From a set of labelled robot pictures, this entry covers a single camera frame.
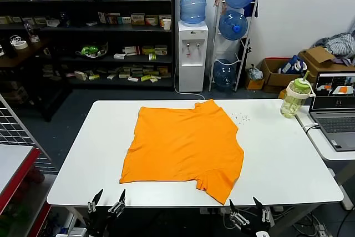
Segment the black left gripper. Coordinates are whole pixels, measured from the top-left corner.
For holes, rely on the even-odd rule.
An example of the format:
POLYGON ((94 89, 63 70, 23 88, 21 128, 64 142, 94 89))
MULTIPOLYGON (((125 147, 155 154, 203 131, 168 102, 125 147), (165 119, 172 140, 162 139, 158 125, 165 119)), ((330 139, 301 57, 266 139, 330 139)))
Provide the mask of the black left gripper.
POLYGON ((88 216, 83 217, 87 229, 87 236, 110 236, 110 230, 114 220, 116 217, 121 215, 126 207, 125 192, 126 190, 124 189, 119 198, 119 201, 117 201, 111 208, 109 208, 108 212, 96 211, 96 205, 99 203, 103 189, 95 194, 92 201, 87 203, 88 216))

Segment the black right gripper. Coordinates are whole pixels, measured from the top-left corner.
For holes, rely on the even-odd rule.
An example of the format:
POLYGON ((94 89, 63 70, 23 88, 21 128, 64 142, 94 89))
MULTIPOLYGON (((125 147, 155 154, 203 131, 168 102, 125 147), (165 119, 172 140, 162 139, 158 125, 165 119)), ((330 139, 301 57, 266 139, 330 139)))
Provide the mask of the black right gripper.
POLYGON ((270 237, 268 230, 271 227, 270 223, 270 215, 271 212, 267 209, 263 204, 257 200, 256 197, 253 197, 255 207, 257 210, 257 217, 260 221, 252 221, 251 223, 242 216, 238 210, 235 208, 231 199, 229 199, 230 203, 230 220, 233 224, 239 228, 240 232, 246 234, 248 236, 253 237, 270 237))

